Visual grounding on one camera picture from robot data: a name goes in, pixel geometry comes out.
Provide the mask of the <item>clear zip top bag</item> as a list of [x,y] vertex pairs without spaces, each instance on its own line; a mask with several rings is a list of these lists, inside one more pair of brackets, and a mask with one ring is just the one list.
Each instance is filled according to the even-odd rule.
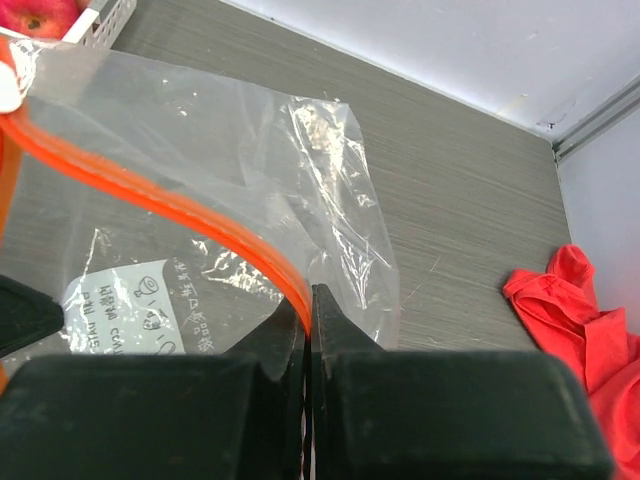
[[347,104],[156,60],[3,38],[1,273],[59,306],[15,314],[11,377],[43,355],[212,355],[329,287],[397,342],[399,273]]

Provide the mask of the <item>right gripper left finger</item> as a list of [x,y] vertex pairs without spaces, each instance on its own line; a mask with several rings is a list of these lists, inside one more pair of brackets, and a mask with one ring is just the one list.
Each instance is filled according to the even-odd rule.
[[58,355],[1,398],[5,479],[300,479],[306,336],[288,302],[220,355]]

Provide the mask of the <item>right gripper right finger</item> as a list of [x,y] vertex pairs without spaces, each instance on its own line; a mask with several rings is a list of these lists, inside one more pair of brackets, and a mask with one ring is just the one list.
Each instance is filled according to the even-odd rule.
[[609,479],[575,375],[517,351],[387,351],[313,289],[317,479]]

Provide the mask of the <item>red apple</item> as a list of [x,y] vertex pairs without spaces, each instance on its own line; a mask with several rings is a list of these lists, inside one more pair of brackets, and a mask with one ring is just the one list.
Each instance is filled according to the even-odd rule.
[[1,1],[1,26],[32,38],[61,40],[79,15],[75,1]]

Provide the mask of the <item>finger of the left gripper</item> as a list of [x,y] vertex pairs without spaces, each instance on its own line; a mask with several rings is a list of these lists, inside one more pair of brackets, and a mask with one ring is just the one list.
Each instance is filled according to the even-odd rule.
[[64,313],[50,296],[2,275],[0,321],[4,358],[60,331]]

